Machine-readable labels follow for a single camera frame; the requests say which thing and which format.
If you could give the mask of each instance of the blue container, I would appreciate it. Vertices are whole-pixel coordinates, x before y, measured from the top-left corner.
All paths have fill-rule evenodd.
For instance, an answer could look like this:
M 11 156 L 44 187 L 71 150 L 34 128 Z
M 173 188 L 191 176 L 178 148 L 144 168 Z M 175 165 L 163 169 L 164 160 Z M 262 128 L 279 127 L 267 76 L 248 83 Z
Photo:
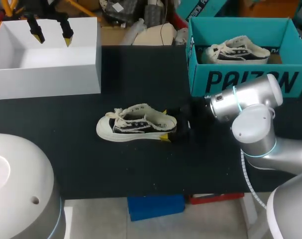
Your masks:
M 177 14 L 189 21 L 195 16 L 215 16 L 227 0 L 183 0 L 177 7 Z
M 272 54 L 279 54 L 282 64 L 198 62 L 196 49 L 205 49 L 241 35 L 247 35 L 253 43 L 269 49 Z M 298 97 L 302 91 L 302 40 L 288 18 L 191 18 L 186 56 L 192 96 L 218 93 L 268 73 L 277 78 L 284 97 Z
M 181 213 L 185 208 L 182 195 L 128 197 L 127 204 L 131 221 Z

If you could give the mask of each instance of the white box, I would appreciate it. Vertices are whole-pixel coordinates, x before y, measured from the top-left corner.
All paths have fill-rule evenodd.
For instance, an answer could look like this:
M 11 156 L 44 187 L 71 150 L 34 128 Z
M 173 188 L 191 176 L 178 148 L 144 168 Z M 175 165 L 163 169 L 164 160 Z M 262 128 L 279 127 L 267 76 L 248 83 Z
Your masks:
M 30 33 L 26 20 L 0 26 L 0 99 L 101 92 L 101 35 L 95 17 L 70 18 L 67 47 L 60 23 L 37 20 L 45 37 Z

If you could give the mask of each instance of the shoelace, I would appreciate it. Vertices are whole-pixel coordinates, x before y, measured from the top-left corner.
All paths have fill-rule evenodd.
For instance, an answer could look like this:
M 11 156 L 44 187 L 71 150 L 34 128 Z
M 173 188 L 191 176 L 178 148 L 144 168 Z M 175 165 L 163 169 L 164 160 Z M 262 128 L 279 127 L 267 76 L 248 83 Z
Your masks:
M 215 51 L 215 52 L 213 53 L 213 56 L 214 56 L 215 58 L 218 57 L 218 55 L 220 54 L 220 52 L 222 52 L 222 53 L 235 53 L 235 51 L 232 50 L 230 47 L 226 46 L 225 43 L 220 44 L 220 45 L 213 44 L 213 45 L 211 46 L 211 48 L 212 48 L 212 49 L 216 49 L 216 48 L 218 49 L 217 51 Z
M 127 123 L 120 114 L 122 113 L 122 109 L 114 109 L 114 112 L 108 112 L 105 114 L 106 117 L 109 117 L 110 119 L 115 119 L 117 126 L 119 127 L 126 127 L 131 126 L 130 123 Z

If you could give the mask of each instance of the gray floor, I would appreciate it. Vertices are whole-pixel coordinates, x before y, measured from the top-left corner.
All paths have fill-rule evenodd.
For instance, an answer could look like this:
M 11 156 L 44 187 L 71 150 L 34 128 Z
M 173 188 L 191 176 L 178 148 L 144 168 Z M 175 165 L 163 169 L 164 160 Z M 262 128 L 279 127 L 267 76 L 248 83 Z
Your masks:
M 137 222 L 130 221 L 126 198 L 69 200 L 65 206 L 72 208 L 66 239 L 247 238 L 238 200 L 187 205 L 183 213 Z

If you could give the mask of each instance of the sneaker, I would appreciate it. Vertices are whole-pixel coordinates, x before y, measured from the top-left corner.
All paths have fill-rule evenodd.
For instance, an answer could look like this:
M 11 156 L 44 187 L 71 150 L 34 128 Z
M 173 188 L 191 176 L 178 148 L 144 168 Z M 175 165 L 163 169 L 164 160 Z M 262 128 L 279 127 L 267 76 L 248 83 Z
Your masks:
M 206 49 L 212 64 L 266 64 L 270 51 L 255 45 L 247 36 L 238 36 Z
M 134 139 L 161 139 L 175 131 L 174 117 L 139 104 L 127 109 L 106 113 L 97 124 L 98 135 L 109 141 L 125 142 Z

